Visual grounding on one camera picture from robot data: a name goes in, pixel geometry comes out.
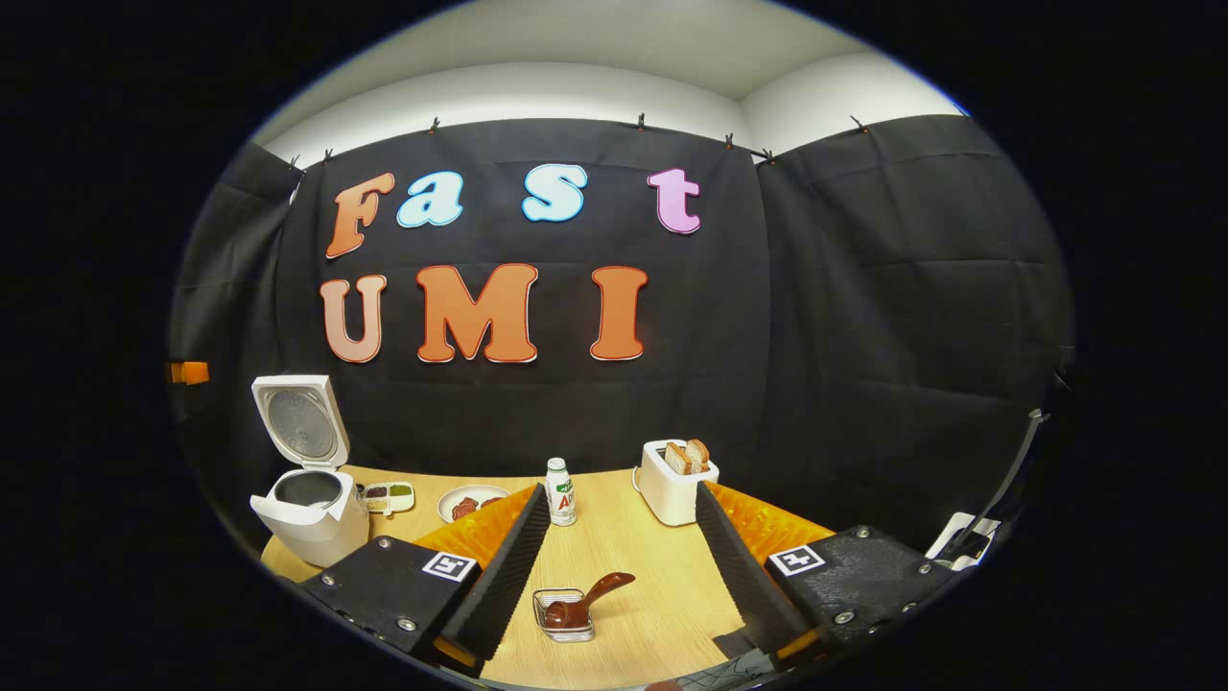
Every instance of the orange letter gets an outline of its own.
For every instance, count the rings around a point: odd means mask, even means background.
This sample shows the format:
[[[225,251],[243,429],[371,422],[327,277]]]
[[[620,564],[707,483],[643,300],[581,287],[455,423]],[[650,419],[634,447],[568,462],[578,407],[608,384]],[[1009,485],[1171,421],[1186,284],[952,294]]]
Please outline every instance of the orange letter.
[[[379,352],[379,292],[388,285],[382,275],[365,275],[359,279],[362,295],[362,340],[354,340],[345,331],[345,296],[350,281],[329,280],[319,286],[324,297],[324,333],[333,355],[348,363],[365,363]]]
[[[643,355],[635,339],[635,304],[648,274],[630,266],[604,266],[593,271],[602,286],[602,325],[588,353],[598,361],[634,361]]]
[[[376,209],[379,207],[379,196],[371,193],[387,194],[392,191],[394,184],[397,180],[392,173],[383,173],[344,189],[336,195],[334,199],[336,201],[336,223],[333,225],[333,243],[328,245],[328,249],[324,249],[325,257],[335,259],[362,244],[359,221],[362,221],[362,227],[367,227],[371,221],[376,220]]]
[[[492,363],[530,363],[537,349],[529,342],[529,286],[537,269],[529,264],[502,264],[490,274],[474,302],[456,266],[426,266],[418,271],[418,284],[426,291],[426,339],[418,350],[424,363],[447,363],[456,356],[447,341],[447,329],[467,361],[491,326],[490,345],[484,351]]]

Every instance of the small tray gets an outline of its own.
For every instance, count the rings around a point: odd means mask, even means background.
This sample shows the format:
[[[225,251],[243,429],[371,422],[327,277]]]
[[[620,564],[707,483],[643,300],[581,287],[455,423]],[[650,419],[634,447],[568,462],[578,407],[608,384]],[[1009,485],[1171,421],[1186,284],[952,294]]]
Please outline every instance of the small tray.
[[[393,487],[406,487],[409,488],[408,495],[393,496]],[[375,490],[378,497],[371,497],[372,490]],[[362,500],[362,506],[367,508],[372,514],[383,514],[391,517],[397,512],[408,512],[414,508],[414,486],[409,482],[376,482],[367,485],[359,492],[359,497]]]
[[[533,592],[533,616],[540,628],[550,639],[556,643],[581,643],[592,641],[597,635],[593,628],[593,612],[588,612],[588,626],[580,628],[548,628],[545,626],[545,609],[551,603],[578,603],[585,599],[585,592],[578,588],[544,588]]]

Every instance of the blue letter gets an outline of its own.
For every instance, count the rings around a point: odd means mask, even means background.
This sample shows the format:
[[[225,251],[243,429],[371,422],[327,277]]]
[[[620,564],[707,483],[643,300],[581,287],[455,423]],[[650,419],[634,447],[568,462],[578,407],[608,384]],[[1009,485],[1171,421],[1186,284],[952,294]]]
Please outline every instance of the blue letter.
[[[580,166],[546,163],[524,176],[524,189],[533,196],[521,207],[530,221],[565,221],[576,216],[585,205],[580,189],[588,184],[588,174]]]
[[[409,185],[409,199],[397,210],[397,222],[418,227],[425,222],[448,225],[460,217],[460,185],[464,178],[452,171],[420,177]],[[435,189],[426,191],[427,187]]]

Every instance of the white wall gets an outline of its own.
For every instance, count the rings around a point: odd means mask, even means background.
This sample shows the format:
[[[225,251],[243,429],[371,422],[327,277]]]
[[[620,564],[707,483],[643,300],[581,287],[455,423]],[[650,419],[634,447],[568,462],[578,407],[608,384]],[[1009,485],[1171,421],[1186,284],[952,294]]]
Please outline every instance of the white wall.
[[[333,155],[440,126],[481,120],[577,118],[645,124],[747,144],[750,126],[733,99],[641,72],[570,63],[506,63],[460,68],[391,83],[350,98],[291,126],[265,145],[300,156],[306,168]]]
[[[570,63],[503,63],[391,83],[338,103],[280,134],[265,149],[301,168],[333,153],[420,131],[519,118],[580,118],[689,131],[753,150],[790,149],[863,124],[920,114],[960,114],[939,91],[878,53],[820,60],[738,103],[711,91],[629,70]]]
[[[909,115],[962,114],[928,82],[880,53],[819,60],[742,101],[755,140],[772,153],[862,124]]]

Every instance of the orange tag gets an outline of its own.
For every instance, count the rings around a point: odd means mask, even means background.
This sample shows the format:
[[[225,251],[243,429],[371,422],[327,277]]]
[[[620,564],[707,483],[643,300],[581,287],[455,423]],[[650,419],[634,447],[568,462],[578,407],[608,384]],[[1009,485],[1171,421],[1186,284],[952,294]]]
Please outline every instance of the orange tag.
[[[171,384],[209,382],[209,363],[171,363]]]

